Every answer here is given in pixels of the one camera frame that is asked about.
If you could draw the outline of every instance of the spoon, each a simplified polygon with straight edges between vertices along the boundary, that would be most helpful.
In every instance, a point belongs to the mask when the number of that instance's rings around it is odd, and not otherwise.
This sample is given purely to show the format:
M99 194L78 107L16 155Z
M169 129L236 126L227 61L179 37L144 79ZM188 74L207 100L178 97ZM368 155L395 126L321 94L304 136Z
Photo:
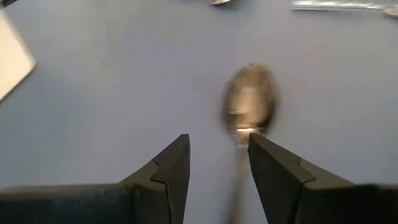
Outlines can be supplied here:
M212 5L219 5L219 4L224 4L224 3L227 3L227 2L229 2L229 1L231 1L231 0L214 0L212 3L210 3L210 4L212 4Z
M224 100L224 122L238 139L238 166L228 223L241 218L243 183L247 177L248 140L251 133L264 134L277 103L270 71L260 63L246 65L229 81Z
M339 1L294 1L291 10L307 11L331 11L331 10L352 10L352 9L373 9L381 10L384 14L398 17L397 5L384 5L363 2L339 2Z

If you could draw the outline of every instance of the silverware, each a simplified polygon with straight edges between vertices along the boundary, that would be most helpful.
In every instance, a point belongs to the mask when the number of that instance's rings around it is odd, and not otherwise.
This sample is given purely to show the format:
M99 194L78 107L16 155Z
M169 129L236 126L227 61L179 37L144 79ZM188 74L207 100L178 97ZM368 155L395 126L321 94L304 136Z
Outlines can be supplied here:
M227 84L224 122L238 139L238 170L228 223L237 223L241 217L249 135L266 131L278 98L270 71L259 63L246 65Z
M294 1L291 10L306 11L332 11L332 10L353 10L372 9L380 10L388 16L398 17L397 5L374 4L365 2L344 2L344 1Z
M212 4L212 5L218 5L218 4L224 4L224 3L227 3L227 2L229 2L229 1L232 1L232 0L214 0L212 3L210 3L210 4Z

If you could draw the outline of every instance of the blue table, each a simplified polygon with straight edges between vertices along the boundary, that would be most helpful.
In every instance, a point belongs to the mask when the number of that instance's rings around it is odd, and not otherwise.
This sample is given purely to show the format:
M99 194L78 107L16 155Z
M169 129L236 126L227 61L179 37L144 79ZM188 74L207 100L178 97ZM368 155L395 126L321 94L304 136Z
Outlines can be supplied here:
M185 223L224 223L235 146L223 87L254 61L282 91L271 140L355 182L398 182L398 21L289 4L9 6L38 67L0 104L0 187L117 182L189 133ZM245 198L243 223L265 223L252 179Z

